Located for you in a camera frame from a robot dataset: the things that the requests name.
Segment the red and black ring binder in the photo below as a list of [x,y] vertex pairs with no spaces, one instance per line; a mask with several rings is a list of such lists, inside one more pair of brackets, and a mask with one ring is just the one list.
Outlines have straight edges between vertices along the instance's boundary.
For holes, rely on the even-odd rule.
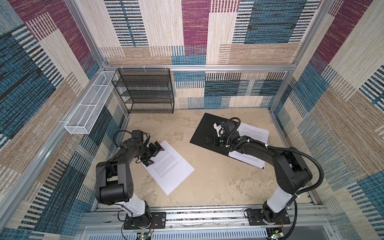
[[[217,122],[220,124],[221,122],[224,122],[226,120],[227,119],[225,118],[205,113],[193,137],[191,138],[190,143],[205,148],[207,150],[219,153],[221,155],[236,159],[238,161],[257,167],[259,169],[264,169],[266,163],[261,159],[253,157],[251,155],[241,154],[236,151],[229,152],[225,148],[210,147],[207,145],[207,141],[205,141],[204,138],[206,138],[208,135],[214,135],[216,137],[218,136],[217,129],[214,127],[214,124],[216,124]],[[268,130],[260,129],[245,123],[241,123],[238,131],[240,136],[248,136],[255,140],[261,141],[264,144],[268,142],[270,133]]]

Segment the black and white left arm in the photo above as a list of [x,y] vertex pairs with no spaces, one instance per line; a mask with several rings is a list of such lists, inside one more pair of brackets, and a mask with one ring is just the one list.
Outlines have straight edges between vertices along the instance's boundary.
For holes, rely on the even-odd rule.
[[119,207],[137,227],[149,227],[153,218],[148,203],[134,193],[130,164],[137,158],[148,167],[154,163],[152,158],[164,150],[158,142],[146,146],[139,139],[129,139],[121,143],[120,150],[112,158],[96,166],[96,200],[100,204]]

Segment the white text paper top sheet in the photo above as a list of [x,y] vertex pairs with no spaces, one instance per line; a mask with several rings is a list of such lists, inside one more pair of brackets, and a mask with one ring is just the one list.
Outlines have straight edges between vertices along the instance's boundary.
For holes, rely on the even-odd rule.
[[[263,146],[268,143],[270,134],[268,130],[257,128],[245,123],[240,124],[238,132],[240,134],[240,137],[242,137],[241,142],[247,139],[249,141],[245,143],[254,143],[254,141],[256,141],[257,143],[262,143]],[[254,155],[240,153],[239,150],[240,147],[238,147],[237,151],[229,152],[228,156],[232,159],[238,160],[240,162],[246,163],[259,169],[265,168],[265,161],[258,157],[255,157]]]

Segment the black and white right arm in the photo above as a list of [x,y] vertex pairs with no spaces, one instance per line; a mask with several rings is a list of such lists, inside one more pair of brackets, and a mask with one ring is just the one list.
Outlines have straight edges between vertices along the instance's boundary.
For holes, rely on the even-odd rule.
[[274,147],[248,136],[237,137],[226,143],[224,137],[208,135],[203,143],[209,148],[226,148],[230,152],[256,157],[274,167],[278,186],[263,204],[261,211],[266,224],[277,222],[286,213],[286,208],[296,200],[299,190],[313,178],[309,167],[295,148]]

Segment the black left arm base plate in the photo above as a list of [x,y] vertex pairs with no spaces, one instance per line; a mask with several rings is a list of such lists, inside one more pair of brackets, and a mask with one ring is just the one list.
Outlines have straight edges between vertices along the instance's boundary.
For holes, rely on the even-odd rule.
[[126,217],[123,229],[124,230],[149,230],[149,229],[164,229],[166,227],[167,213],[154,212],[150,215],[140,216],[136,218]]

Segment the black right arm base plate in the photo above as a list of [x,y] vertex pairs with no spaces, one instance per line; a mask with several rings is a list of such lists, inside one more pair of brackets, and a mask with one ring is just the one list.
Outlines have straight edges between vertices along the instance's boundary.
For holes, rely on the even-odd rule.
[[274,213],[264,209],[251,209],[247,208],[243,212],[244,217],[249,221],[250,226],[262,225],[280,225],[291,224],[291,220],[286,210],[280,213]]

